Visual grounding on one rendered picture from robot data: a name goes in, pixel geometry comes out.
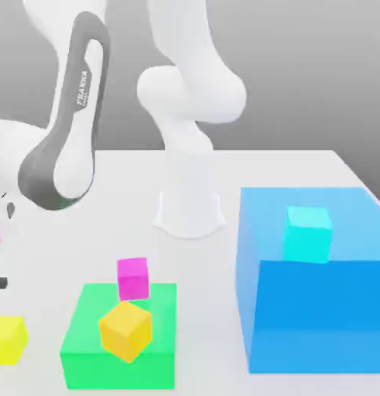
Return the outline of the large blue box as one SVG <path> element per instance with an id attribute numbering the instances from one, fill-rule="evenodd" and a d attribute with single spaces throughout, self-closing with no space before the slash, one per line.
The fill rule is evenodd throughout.
<path id="1" fill-rule="evenodd" d="M 287 261 L 290 207 L 322 207 L 329 259 Z M 235 291 L 252 374 L 380 374 L 380 206 L 362 188 L 241 189 Z"/>

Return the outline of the small orange cube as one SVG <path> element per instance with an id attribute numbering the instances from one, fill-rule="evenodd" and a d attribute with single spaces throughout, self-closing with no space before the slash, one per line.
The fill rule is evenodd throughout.
<path id="1" fill-rule="evenodd" d="M 130 302 L 120 302 L 99 321 L 101 345 L 131 364 L 152 341 L 152 315 Z"/>

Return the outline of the small yellow cube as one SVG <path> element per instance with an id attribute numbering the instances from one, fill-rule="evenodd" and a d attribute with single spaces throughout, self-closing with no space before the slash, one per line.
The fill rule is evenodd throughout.
<path id="1" fill-rule="evenodd" d="M 27 342 L 23 316 L 0 316 L 0 365 L 16 365 Z"/>

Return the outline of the small cyan cube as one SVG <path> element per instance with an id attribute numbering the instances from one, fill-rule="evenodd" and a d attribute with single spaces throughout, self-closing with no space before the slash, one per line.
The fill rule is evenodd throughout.
<path id="1" fill-rule="evenodd" d="M 327 208 L 288 206 L 283 234 L 284 259 L 314 264 L 327 263 L 333 229 Z"/>

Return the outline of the small magenta cube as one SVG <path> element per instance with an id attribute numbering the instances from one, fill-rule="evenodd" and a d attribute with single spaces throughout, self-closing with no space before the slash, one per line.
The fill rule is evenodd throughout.
<path id="1" fill-rule="evenodd" d="M 149 268 L 146 258 L 124 258 L 117 262 L 118 294 L 121 301 L 149 297 Z"/>

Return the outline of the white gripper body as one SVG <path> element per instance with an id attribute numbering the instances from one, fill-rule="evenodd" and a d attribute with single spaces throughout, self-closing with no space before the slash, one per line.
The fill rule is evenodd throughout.
<path id="1" fill-rule="evenodd" d="M 0 265 L 0 302 L 5 302 L 10 296 L 9 267 Z"/>

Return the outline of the large green box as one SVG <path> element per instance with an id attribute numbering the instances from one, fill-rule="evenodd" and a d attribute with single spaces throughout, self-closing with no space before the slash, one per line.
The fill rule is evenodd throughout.
<path id="1" fill-rule="evenodd" d="M 152 283 L 147 300 L 133 304 L 150 312 L 152 341 L 130 364 L 101 345 L 99 321 L 119 303 L 115 283 L 86 283 L 72 315 L 60 359 L 70 390 L 171 390 L 176 368 L 175 283 Z"/>

